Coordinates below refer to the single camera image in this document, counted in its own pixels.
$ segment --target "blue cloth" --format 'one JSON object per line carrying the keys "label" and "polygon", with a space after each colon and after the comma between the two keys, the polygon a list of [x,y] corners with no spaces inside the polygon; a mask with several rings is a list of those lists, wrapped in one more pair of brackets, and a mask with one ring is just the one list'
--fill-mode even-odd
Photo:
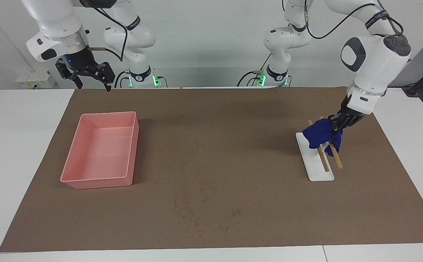
{"label": "blue cloth", "polygon": [[[309,126],[303,130],[302,133],[310,143],[309,148],[311,149],[316,149],[321,144],[324,144],[330,140],[332,140],[332,143],[338,152],[341,148],[341,138],[343,132],[341,131],[337,134],[333,134],[331,121],[328,118],[323,118],[316,121],[312,126]],[[333,156],[330,146],[326,147],[324,151],[329,156]]]}

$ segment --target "brown table covering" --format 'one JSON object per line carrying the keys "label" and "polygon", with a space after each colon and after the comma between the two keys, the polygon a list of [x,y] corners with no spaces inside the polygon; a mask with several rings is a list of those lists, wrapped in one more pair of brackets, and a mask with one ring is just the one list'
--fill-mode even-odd
{"label": "brown table covering", "polygon": [[[373,115],[344,133],[336,179],[308,180],[295,133],[345,93],[76,90],[0,252],[423,242],[423,200]],[[80,115],[117,111],[139,118],[134,184],[61,183]]]}

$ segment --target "pink bin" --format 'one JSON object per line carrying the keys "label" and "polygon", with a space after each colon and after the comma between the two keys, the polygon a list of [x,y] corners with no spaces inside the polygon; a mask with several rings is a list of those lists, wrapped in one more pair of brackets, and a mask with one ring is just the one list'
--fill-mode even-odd
{"label": "pink bin", "polygon": [[83,114],[61,182],[76,189],[130,186],[138,136],[135,112]]}

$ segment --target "wooden dowel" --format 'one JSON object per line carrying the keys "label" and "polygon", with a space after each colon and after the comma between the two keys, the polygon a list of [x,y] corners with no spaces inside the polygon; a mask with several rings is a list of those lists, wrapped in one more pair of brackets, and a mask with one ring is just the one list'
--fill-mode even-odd
{"label": "wooden dowel", "polygon": [[331,148],[331,151],[334,156],[334,160],[336,161],[336,164],[338,166],[338,169],[343,168],[344,166],[342,165],[341,158],[339,157],[338,151],[336,150],[336,147],[334,146],[332,141],[329,141],[329,146]]}
{"label": "wooden dowel", "polygon": [[[311,120],[308,120],[308,124],[312,126],[313,122]],[[318,155],[320,156],[321,163],[323,163],[324,171],[329,172],[328,163],[326,162],[326,158],[324,158],[324,154],[323,154],[323,150],[321,150],[321,146],[318,146],[318,148],[316,149],[318,150]]]}

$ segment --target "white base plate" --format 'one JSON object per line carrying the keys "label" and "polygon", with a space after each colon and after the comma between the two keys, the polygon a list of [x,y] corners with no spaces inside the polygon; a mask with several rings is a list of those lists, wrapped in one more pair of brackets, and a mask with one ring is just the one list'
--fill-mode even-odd
{"label": "white base plate", "polygon": [[318,150],[308,147],[310,143],[305,138],[305,136],[303,136],[303,133],[296,133],[296,138],[297,143],[299,144],[300,153],[302,154],[303,163],[305,164],[305,168],[307,170],[308,179],[313,182],[333,181],[334,174],[332,173],[332,169],[329,165],[328,158],[324,153],[324,149],[323,157],[326,159],[326,163],[328,163],[329,172],[324,171],[323,162],[321,162]]}

